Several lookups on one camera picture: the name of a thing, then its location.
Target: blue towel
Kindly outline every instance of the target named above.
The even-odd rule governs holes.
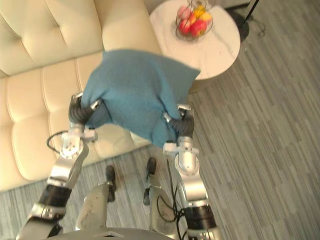
[[[186,103],[188,90],[200,73],[173,59],[137,50],[103,52],[101,64],[91,73],[81,105],[97,99],[101,104],[87,125],[119,125],[162,147],[176,141],[177,133],[163,113],[180,119],[178,103]]]

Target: round side table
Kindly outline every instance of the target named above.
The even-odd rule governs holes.
[[[184,41],[176,35],[176,16],[187,0],[168,0],[150,15],[163,55],[201,70],[196,80],[205,80],[227,70],[240,50],[240,34],[236,23],[222,7],[215,5],[209,12],[211,30],[195,41]]]

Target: tufted cushion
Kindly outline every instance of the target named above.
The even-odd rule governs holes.
[[[48,177],[57,155],[47,148],[49,135],[68,129],[72,94],[83,91],[102,54],[59,62],[0,80],[0,191]],[[84,164],[149,144],[119,126],[97,129]],[[60,138],[53,140],[59,149]]]
[[[1,0],[0,76],[103,50],[93,0]]]
[[[0,0],[0,191],[48,177],[47,137],[68,128],[99,52],[119,48],[161,53],[143,0]],[[97,133],[85,165],[149,144],[115,125]]]

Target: apple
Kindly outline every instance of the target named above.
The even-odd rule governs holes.
[[[180,33],[187,35],[190,32],[191,23],[188,19],[184,19],[179,23]]]
[[[192,24],[194,24],[195,21],[197,20],[197,17],[196,17],[196,15],[194,15],[194,14],[191,12],[188,20],[190,21],[190,24],[192,25]]]
[[[207,29],[207,24],[205,21],[198,19],[190,27],[190,33],[193,37],[199,37],[205,33]]]
[[[189,18],[191,14],[191,10],[187,6],[181,6],[176,14],[176,17],[181,20],[185,20]]]
[[[203,20],[205,21],[206,25],[209,26],[212,22],[212,16],[210,13],[208,12],[205,12],[204,14],[202,14],[200,17],[199,17],[200,20]]]

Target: fruit bowl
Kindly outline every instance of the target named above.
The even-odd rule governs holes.
[[[207,0],[188,0],[188,5],[178,9],[175,26],[177,37],[185,41],[193,41],[207,34],[213,26]]]

